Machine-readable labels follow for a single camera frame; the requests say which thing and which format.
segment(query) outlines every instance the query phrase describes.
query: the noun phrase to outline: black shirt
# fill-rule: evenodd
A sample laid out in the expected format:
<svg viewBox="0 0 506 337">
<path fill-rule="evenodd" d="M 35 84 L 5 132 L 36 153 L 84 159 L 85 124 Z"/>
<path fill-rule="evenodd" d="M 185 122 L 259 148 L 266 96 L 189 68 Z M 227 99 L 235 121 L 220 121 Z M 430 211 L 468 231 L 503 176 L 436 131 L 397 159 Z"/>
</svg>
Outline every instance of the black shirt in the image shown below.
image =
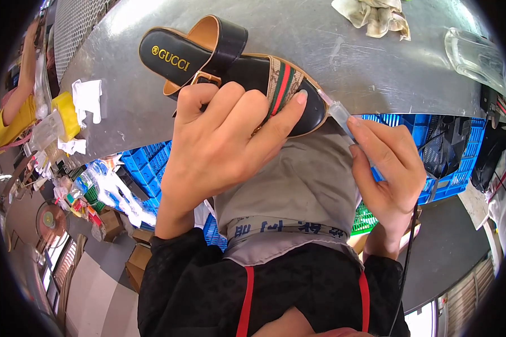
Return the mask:
<svg viewBox="0 0 506 337">
<path fill-rule="evenodd" d="M 139 294 L 142 337 L 235 336 L 247 285 L 245 268 L 223 259 L 193 228 L 174 239 L 153 237 L 152 257 Z M 399 299 L 402 268 L 370 256 L 365 262 L 370 292 L 369 333 L 389 333 Z M 359 266 L 344 253 L 309 243 L 254 267 L 248 336 L 292 306 L 316 333 L 362 328 Z M 392 336 L 409 336 L 400 308 Z"/>
</svg>

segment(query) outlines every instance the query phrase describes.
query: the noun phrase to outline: metal table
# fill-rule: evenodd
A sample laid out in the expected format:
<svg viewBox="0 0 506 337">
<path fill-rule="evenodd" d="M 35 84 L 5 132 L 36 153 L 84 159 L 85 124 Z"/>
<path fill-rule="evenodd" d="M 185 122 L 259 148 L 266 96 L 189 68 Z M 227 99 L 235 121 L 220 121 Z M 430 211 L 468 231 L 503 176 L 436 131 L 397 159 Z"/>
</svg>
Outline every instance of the metal table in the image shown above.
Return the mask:
<svg viewBox="0 0 506 337">
<path fill-rule="evenodd" d="M 331 0 L 121 0 L 94 28 L 70 62 L 61 90 L 76 79 L 104 79 L 107 118 L 87 122 L 86 155 L 74 167 L 105 155 L 169 140 L 176 103 L 163 96 L 164 78 L 140 61 L 143 34 L 154 26 L 183 32 L 215 14 L 249 30 L 246 52 L 274 54 L 299 65 L 352 114 L 427 113 L 484 117 L 480 85 L 456 73 L 446 56 L 450 27 L 488 36 L 469 1 L 403 3 L 412 41 L 399 33 L 365 36 L 331 7 Z"/>
</svg>

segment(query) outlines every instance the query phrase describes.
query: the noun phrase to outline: sandal strap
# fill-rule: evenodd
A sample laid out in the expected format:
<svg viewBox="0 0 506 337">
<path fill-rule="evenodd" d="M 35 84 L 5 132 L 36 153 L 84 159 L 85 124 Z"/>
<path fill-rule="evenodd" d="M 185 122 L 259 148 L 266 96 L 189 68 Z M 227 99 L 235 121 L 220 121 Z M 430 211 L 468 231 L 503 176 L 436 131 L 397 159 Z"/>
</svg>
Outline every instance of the sandal strap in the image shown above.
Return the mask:
<svg viewBox="0 0 506 337">
<path fill-rule="evenodd" d="M 248 41 L 248 30 L 215 15 L 207 15 L 191 28 L 186 38 L 203 48 L 212 50 L 212 55 L 198 71 L 220 78 L 242 54 Z M 193 77 L 182 87 L 191 84 L 192 80 Z M 208 82 L 208 80 L 201 79 L 199 83 L 201 82 Z M 176 100 L 182 87 L 177 88 L 175 84 L 167 81 L 163 93 Z"/>
<path fill-rule="evenodd" d="M 304 79 L 304 75 L 287 63 L 268 56 L 270 60 L 270 76 L 268 77 L 268 90 L 266 97 L 270 104 L 268 114 L 263 123 L 278 114 L 290 101 Z"/>
</svg>

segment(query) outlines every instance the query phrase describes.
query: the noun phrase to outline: perforated metal panel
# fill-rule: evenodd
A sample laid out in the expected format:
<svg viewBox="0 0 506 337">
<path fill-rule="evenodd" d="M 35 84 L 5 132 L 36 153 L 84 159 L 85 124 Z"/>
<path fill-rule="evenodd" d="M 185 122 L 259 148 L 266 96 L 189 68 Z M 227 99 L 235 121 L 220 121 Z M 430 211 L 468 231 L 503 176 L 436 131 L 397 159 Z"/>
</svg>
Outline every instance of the perforated metal panel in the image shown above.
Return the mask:
<svg viewBox="0 0 506 337">
<path fill-rule="evenodd" d="M 59 0 L 54 26 L 58 83 L 82 43 L 108 11 L 112 0 Z"/>
</svg>

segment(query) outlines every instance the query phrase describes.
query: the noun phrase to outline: black leather sandal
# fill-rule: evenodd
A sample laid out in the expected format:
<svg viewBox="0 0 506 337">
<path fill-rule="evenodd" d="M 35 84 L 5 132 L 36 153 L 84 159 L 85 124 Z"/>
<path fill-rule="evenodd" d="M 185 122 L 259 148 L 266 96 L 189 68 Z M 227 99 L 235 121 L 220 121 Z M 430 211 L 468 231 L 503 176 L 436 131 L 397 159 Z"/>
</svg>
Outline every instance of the black leather sandal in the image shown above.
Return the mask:
<svg viewBox="0 0 506 337">
<path fill-rule="evenodd" d="M 150 29 L 142 38 L 139 56 L 150 70 L 167 79 L 163 94 L 174 100 L 183 86 L 202 82 L 221 86 L 235 81 L 246 91 L 261 91 L 270 102 L 264 122 L 275 116 L 294 93 L 305 89 L 308 102 L 289 137 L 317 130 L 328 116 L 328 106 L 317 93 L 320 86 L 284 59 L 267 54 L 242 54 L 247 40 L 245 28 L 208 15 L 187 35 L 171 28 Z"/>
</svg>

